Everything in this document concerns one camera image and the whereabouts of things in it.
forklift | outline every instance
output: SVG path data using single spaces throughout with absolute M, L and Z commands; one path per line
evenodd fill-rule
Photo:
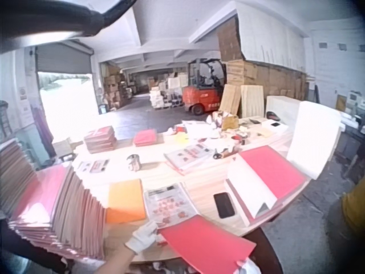
M 212 66 L 214 63 L 220 65 L 224 76 L 223 80 L 219 80 L 214 73 Z M 208 67 L 210 73 L 208 79 L 200 74 L 201 65 Z M 191 111 L 194 115 L 202 115 L 208 111 L 218 110 L 227 79 L 225 65 L 219 59 L 195 59 L 188 63 L 188 78 L 189 85 L 184 87 L 182 91 L 185 110 Z

gloved hand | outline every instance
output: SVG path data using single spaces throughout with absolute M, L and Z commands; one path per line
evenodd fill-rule
M 133 232 L 132 237 L 125 243 L 125 246 L 138 254 L 156 241 L 156 232 L 156 222 L 149 221 Z
M 261 274 L 257 265 L 247 258 L 245 261 L 237 261 L 238 269 L 233 274 Z

person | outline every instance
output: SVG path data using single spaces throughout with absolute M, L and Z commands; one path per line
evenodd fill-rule
M 103 264 L 95 274 L 123 274 L 127 271 L 133 258 L 143 250 L 150 247 L 157 236 L 157 224 L 149 221 L 135 232 L 129 241 L 121 244 L 113 256 Z M 259 268 L 250 259 L 237 261 L 237 270 L 234 274 L 261 274 Z

smartphone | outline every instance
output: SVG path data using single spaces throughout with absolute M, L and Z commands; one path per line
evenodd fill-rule
M 235 214 L 232 202 L 227 192 L 214 194 L 214 201 L 218 209 L 218 215 L 221 219 L 231 217 Z

wooden table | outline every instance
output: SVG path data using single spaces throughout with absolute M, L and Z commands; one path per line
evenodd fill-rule
M 248 144 L 242 146 L 242 150 L 249 150 L 268 144 L 283 156 L 286 156 L 292 137 L 292 132 L 286 132 L 284 134 L 275 134 L 266 139 L 249 139 Z M 263 221 L 248 227 L 244 225 L 242 218 L 238 214 L 226 219 L 220 219 L 213 195 L 226 191 L 224 181 L 227 178 L 228 165 L 234 156 L 219 160 L 208 159 L 204 164 L 195 168 L 193 172 L 181 176 L 165 164 L 163 153 L 174 151 L 183 146 L 186 145 L 178 144 L 174 135 L 165 136 L 163 134 L 158 135 L 158 144 L 152 146 L 134 147 L 132 140 L 121 140 L 118 142 L 116 150 L 99 154 L 89 154 L 85 146 L 81 146 L 81 151 L 79 151 L 79 155 L 73 165 L 77 167 L 82 160 L 110 159 L 110 163 L 104 173 L 93 175 L 78 173 L 83 179 L 84 185 L 91 190 L 91 193 L 105 207 L 107 207 L 108 190 L 111 183 L 139 178 L 142 181 L 144 190 L 160 188 L 176 182 L 184 182 L 186 190 L 199 213 L 209 221 L 237 236 L 243 236 L 253 231 L 279 213 L 279 211 L 274 211 Z M 142 170 L 138 172 L 128 170 L 125 160 L 130 154 L 140 155 L 143 165 Z M 308 183 L 309 180 L 284 202 L 284 206 L 292 202 Z M 127 241 L 131 237 L 132 232 L 143 223 L 145 221 L 107 225 L 104 231 L 106 257 L 110 256 L 120 243 Z M 170 247 L 158 247 L 155 244 L 142 254 L 137 255 L 133 261 L 156 261 L 176 257 L 179 257 L 179 255 L 172 251 Z

